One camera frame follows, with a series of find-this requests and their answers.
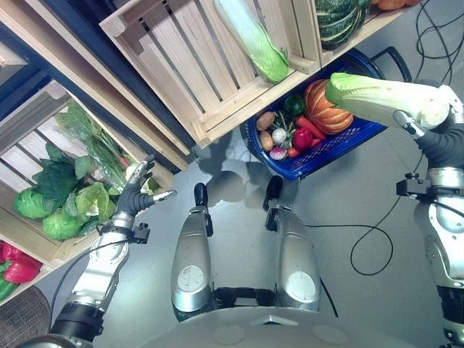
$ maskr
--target wire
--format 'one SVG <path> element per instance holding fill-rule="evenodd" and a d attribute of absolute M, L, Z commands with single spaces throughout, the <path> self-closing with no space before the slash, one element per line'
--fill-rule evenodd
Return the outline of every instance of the wire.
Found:
<path fill-rule="evenodd" d="M 378 225 L 380 225 L 386 219 L 386 217 L 388 217 L 390 215 L 392 210 L 397 206 L 397 203 L 398 203 L 400 198 L 401 197 L 399 196 L 397 198 L 396 202 L 391 206 L 390 210 L 374 226 L 372 226 L 372 225 L 358 225 L 358 224 L 356 224 L 356 225 L 305 225 L 305 226 L 306 227 L 312 227 L 312 228 L 320 228 L 320 227 L 366 227 L 366 228 L 369 228 L 370 230 L 367 231 L 366 233 L 364 233 L 358 240 L 356 240 L 355 244 L 353 244 L 353 247 L 351 248 L 351 252 L 350 252 L 350 255 L 349 255 L 349 261 L 351 263 L 351 266 L 352 266 L 353 270 L 355 270 L 356 273 L 358 273 L 358 274 L 360 274 L 362 276 L 375 276 L 375 275 L 379 274 L 380 272 L 382 272 L 385 268 L 387 268 L 387 266 L 390 264 L 390 262 L 392 261 L 392 258 L 393 258 L 393 241 L 392 241 L 392 238 L 390 237 L 390 235 L 387 232 L 385 232 L 384 230 L 379 228 Z M 388 257 L 387 261 L 384 263 L 384 265 L 381 268 L 379 268 L 376 272 L 366 273 L 366 272 L 362 272 L 361 270 L 359 270 L 358 267 L 355 266 L 355 263 L 353 262 L 353 254 L 355 253 L 355 249 L 356 249 L 357 245 L 373 230 L 377 230 L 377 231 L 382 232 L 382 234 L 385 235 L 385 237 L 388 239 L 389 244 L 390 244 L 390 253 L 389 253 L 389 257 Z"/>
<path fill-rule="evenodd" d="M 453 213 L 458 214 L 460 217 L 464 218 L 464 212 L 460 212 L 459 210 L 449 206 L 448 204 L 444 204 L 444 203 L 437 202 L 437 201 L 433 201 L 431 204 L 435 204 L 435 205 L 438 205 L 439 207 L 443 207 L 445 209 L 448 209 L 448 210 L 452 211 Z"/>
<path fill-rule="evenodd" d="M 58 282 L 58 285 L 57 285 L 57 289 L 55 290 L 54 294 L 53 294 L 53 298 L 51 300 L 51 304 L 50 304 L 50 317 L 49 317 L 49 333 L 50 333 L 50 330 L 51 330 L 51 326 L 52 326 L 52 321 L 53 321 L 53 310 L 54 310 L 54 306 L 55 306 L 55 302 L 57 300 L 57 296 L 58 296 L 58 293 L 59 293 L 59 290 L 61 289 L 61 286 L 63 285 L 63 281 L 65 281 L 68 273 L 74 268 L 74 266 L 76 266 L 76 264 L 81 261 L 83 259 L 83 257 L 87 256 L 88 254 L 98 250 L 98 249 L 101 249 L 101 248 L 105 248 L 105 247 L 108 247 L 110 245 L 115 245 L 115 244 L 120 244 L 120 243 L 125 243 L 127 242 L 127 240 L 122 240 L 122 241 L 113 241 L 112 243 L 108 243 L 108 244 L 103 244 L 103 245 L 100 245 L 96 248 L 93 248 L 93 249 L 89 249 L 89 250 L 86 250 L 84 252 L 82 252 L 79 256 L 77 256 L 74 261 L 72 261 L 72 263 L 70 264 L 70 266 L 66 269 L 66 272 L 63 274 L 63 276 L 61 277 L 61 279 L 59 280 Z"/>
<path fill-rule="evenodd" d="M 445 28 L 447 27 L 448 25 L 451 25 L 452 23 L 458 21 L 460 18 L 464 17 L 464 13 L 460 14 L 459 16 L 457 16 L 456 18 L 446 22 L 445 24 L 441 24 L 441 25 L 436 25 L 435 22 L 432 20 L 430 14 L 427 12 L 427 9 L 426 9 L 426 6 L 427 4 L 430 2 L 430 0 L 427 0 L 424 4 L 420 4 L 420 10 L 419 10 L 419 13 L 415 19 L 415 31 L 417 33 L 417 36 L 418 36 L 418 40 L 416 42 L 416 51 L 420 54 L 420 65 L 419 65 L 419 69 L 418 69 L 418 72 L 415 76 L 415 79 L 417 80 L 419 78 L 419 75 L 421 74 L 422 72 L 422 69 L 423 69 L 423 66 L 424 66 L 424 63 L 425 63 L 425 60 L 426 59 L 446 59 L 448 61 L 448 69 L 446 71 L 446 73 L 444 74 L 444 77 L 442 78 L 442 83 L 447 79 L 447 76 L 449 74 L 449 80 L 448 80 L 448 85 L 451 84 L 452 82 L 452 68 L 453 68 L 453 65 L 457 59 L 457 57 L 459 56 L 459 53 L 464 45 L 464 33 L 463 33 L 463 37 L 461 38 L 459 44 L 457 45 L 456 49 L 454 49 L 451 53 L 444 41 L 444 38 L 443 38 L 443 35 L 442 33 L 440 32 L 440 29 L 442 28 Z M 426 29 L 422 30 L 421 32 L 419 31 L 419 19 L 421 18 L 421 15 L 422 13 L 425 14 L 425 16 L 427 16 L 428 18 L 428 21 L 431 23 L 431 26 L 428 26 Z M 444 53 L 445 54 L 442 54 L 442 55 L 436 55 L 436 56 L 432 56 L 432 55 L 429 55 L 429 54 L 426 54 L 425 51 L 424 51 L 424 45 L 423 45 L 423 37 L 425 36 L 425 34 L 428 34 L 428 33 L 432 33 L 432 32 L 436 32 L 436 34 L 438 35 L 439 37 L 439 40 L 443 46 L 443 49 L 444 49 Z"/>
<path fill-rule="evenodd" d="M 326 288 L 326 285 L 325 285 L 324 282 L 322 281 L 322 278 L 320 279 L 320 285 L 322 285 L 324 291 L 326 292 L 328 301 L 331 303 L 332 310 L 333 310 L 333 315 L 335 315 L 335 316 L 338 318 L 338 317 L 339 317 L 339 313 L 337 312 L 337 310 L 336 310 L 336 308 L 335 308 L 335 304 L 334 304 L 334 301 L 332 300 L 332 296 L 328 293 L 328 290 L 327 290 L 327 288 Z"/>

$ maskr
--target wooden crate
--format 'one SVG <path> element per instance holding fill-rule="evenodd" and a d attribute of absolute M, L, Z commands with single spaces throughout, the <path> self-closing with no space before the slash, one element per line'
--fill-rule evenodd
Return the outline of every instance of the wooden crate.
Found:
<path fill-rule="evenodd" d="M 78 53 L 72 46 L 75 42 L 61 37 L 53 22 L 45 21 L 24 0 L 0 1 L 0 22 L 163 157 L 181 170 L 188 168 L 184 156 L 188 149 L 155 127 L 157 121 L 146 112 L 146 116 L 142 114 L 140 105 L 138 108 L 129 101 L 127 88 L 111 82 L 101 63 Z"/>
<path fill-rule="evenodd" d="M 311 0 L 245 1 L 289 54 L 277 86 L 257 74 L 211 0 L 131 0 L 100 23 L 201 147 L 320 68 Z"/>
<path fill-rule="evenodd" d="M 0 122 L 0 240 L 5 240 L 43 263 L 38 277 L 30 283 L 21 284 L 0 305 L 89 248 L 97 237 L 97 233 L 92 233 L 66 241 L 50 239 L 41 230 L 40 220 L 24 218 L 14 209 L 16 193 L 35 184 L 32 176 L 42 170 L 38 159 L 48 158 L 45 150 L 47 142 L 53 143 L 71 157 L 87 154 L 83 143 L 60 133 L 53 118 L 72 97 L 60 84 L 52 81 Z M 132 158 L 137 161 L 145 158 L 144 151 L 88 109 L 86 111 Z M 102 177 L 98 171 L 92 173 L 92 176 L 97 179 Z M 173 174 L 159 163 L 155 163 L 153 177 L 162 190 L 171 188 Z"/>

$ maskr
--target cabbage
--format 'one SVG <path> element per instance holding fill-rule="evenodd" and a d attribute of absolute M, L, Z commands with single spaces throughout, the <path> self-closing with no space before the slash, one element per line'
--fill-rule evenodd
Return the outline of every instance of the cabbage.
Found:
<path fill-rule="evenodd" d="M 53 213 L 53 204 L 49 204 L 43 194 L 35 192 L 33 188 L 27 188 L 16 195 L 14 208 L 22 216 L 31 219 L 44 218 Z"/>
<path fill-rule="evenodd" d="M 262 74 L 273 83 L 286 78 L 289 73 L 286 55 L 273 45 L 268 32 L 245 1 L 214 0 L 213 4 L 233 38 Z"/>
<path fill-rule="evenodd" d="M 102 183 L 82 188 L 75 197 L 75 205 L 78 208 L 78 220 L 82 223 L 94 215 L 98 215 L 99 222 L 103 223 L 113 215 L 116 208 Z"/>
<path fill-rule="evenodd" d="M 335 72 L 326 86 L 326 99 L 366 120 L 397 126 L 393 113 L 402 110 L 424 128 L 442 123 L 450 111 L 450 102 L 439 88 L 415 83 L 367 78 Z"/>
<path fill-rule="evenodd" d="M 82 227 L 78 219 L 58 209 L 42 220 L 43 232 L 53 239 L 68 239 L 74 237 Z"/>

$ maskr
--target green pepper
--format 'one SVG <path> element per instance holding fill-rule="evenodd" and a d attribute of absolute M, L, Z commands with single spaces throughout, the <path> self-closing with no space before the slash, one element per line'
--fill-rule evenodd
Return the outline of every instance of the green pepper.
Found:
<path fill-rule="evenodd" d="M 283 102 L 283 108 L 290 117 L 296 117 L 305 112 L 305 100 L 298 94 L 292 94 Z"/>
<path fill-rule="evenodd" d="M 12 264 L 11 261 L 6 261 L 3 263 L 0 263 L 0 276 L 3 275 L 3 273 L 7 270 L 7 268 Z"/>
<path fill-rule="evenodd" d="M 10 283 L 9 281 L 5 281 L 3 277 L 0 278 L 0 301 L 6 299 L 16 288 L 19 284 Z"/>

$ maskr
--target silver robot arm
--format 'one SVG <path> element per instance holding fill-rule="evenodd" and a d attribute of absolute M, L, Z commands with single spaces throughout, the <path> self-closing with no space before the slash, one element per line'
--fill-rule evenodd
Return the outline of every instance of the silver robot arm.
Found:
<path fill-rule="evenodd" d="M 420 200 L 415 221 L 425 238 L 444 314 L 448 347 L 464 346 L 464 111 L 449 86 L 449 115 L 435 133 L 423 129 L 408 114 L 397 110 L 397 124 L 405 129 L 428 159 L 425 180 L 416 173 L 397 184 L 397 193 Z"/>
<path fill-rule="evenodd" d="M 154 156 L 140 162 L 126 184 L 112 220 L 100 230 L 92 245 L 90 260 L 74 286 L 66 305 L 58 315 L 48 336 L 38 337 L 20 348 L 86 348 L 103 331 L 103 316 L 116 290 L 119 271 L 129 257 L 129 243 L 145 244 L 150 230 L 141 223 L 133 230 L 137 214 L 170 196 L 167 191 L 155 196 L 141 194 L 141 187 L 152 175 Z"/>

